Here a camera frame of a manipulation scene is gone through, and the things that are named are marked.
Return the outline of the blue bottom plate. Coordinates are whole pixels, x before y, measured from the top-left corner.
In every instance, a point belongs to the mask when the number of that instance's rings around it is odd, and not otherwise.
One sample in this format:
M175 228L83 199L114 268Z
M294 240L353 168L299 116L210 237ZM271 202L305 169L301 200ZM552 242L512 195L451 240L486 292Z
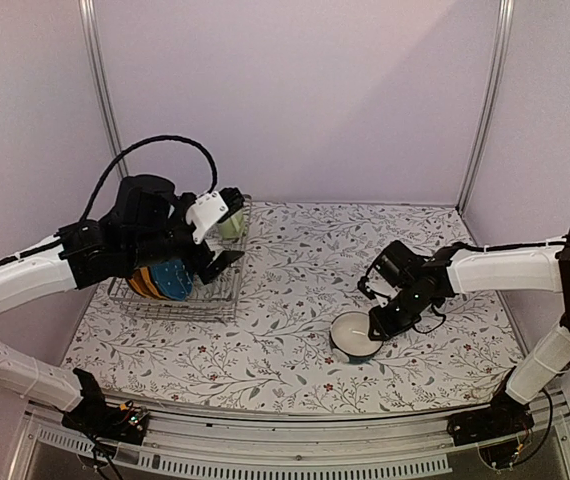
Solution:
M159 292L172 301L185 301L193 291L193 275L178 260L153 265L150 276Z

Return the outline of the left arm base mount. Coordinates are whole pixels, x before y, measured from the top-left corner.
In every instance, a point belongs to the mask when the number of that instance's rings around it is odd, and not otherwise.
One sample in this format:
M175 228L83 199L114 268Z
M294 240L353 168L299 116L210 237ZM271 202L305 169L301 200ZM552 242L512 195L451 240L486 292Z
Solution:
M75 368L73 374L80 382L80 403L64 412L62 426L91 438L108 439L141 445L149 424L149 411L128 400L110 406L94 376Z

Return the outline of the white inside dark bowl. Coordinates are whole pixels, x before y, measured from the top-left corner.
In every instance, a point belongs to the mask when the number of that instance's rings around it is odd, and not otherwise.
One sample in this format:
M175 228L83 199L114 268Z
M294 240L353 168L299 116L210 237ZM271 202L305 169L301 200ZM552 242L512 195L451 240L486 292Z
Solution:
M332 321L329 342L333 357L349 365L369 362L383 347L382 341L369 338L369 316L356 311L344 312Z

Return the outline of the pale green mug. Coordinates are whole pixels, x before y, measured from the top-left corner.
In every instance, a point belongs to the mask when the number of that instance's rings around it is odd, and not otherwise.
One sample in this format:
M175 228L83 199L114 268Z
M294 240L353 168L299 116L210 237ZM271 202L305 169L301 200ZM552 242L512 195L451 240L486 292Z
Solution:
M245 232L245 217L242 209L217 223L218 233L224 240L236 240Z

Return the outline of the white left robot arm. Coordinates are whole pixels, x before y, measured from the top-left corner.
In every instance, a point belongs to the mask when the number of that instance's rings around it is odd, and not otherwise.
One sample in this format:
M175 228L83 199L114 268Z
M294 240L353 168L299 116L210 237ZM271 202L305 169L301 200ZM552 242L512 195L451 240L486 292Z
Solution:
M111 209L100 219L83 216L24 252L0 260L0 316L35 301L81 291L111 278L131 279L141 270L179 261L203 284L241 258L216 253L210 230L242 211L236 187L196 195L176 194L155 175L123 179ZM0 340L0 388L49 404L93 434L113 426L113 412L92 374L55 367Z

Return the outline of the mustard yellow plate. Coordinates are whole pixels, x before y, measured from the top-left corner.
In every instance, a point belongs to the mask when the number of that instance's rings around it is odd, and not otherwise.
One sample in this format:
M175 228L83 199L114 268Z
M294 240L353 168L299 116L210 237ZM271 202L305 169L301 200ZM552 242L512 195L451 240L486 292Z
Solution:
M138 269L134 277L142 291L149 297L157 300L168 300L154 283L151 273L147 267Z
M126 282L129 288L140 297L146 299L155 299L155 296L149 290L139 271L135 271L130 278L126 279Z

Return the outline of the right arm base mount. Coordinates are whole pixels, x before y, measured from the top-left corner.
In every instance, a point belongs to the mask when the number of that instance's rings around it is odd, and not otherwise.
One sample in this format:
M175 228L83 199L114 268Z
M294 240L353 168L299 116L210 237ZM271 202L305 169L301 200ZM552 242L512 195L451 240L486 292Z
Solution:
M501 390L488 406L451 415L447 433L455 446L486 442L477 449L481 461L501 470L518 462L533 426L529 404L521 404Z

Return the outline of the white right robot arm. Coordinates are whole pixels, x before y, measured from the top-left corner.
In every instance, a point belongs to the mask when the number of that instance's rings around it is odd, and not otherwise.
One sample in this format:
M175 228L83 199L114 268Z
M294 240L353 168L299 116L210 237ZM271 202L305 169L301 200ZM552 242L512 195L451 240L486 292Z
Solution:
M519 404L532 401L570 367L570 228L534 242L456 242L429 256L396 240L373 260L358 288L378 303L369 312L373 341L388 341L415 327L426 309L474 292L500 293L512 301L509 310L519 320L531 312L556 314L549 331L506 377L500 391L507 397L483 412L489 435L504 435L520 420Z

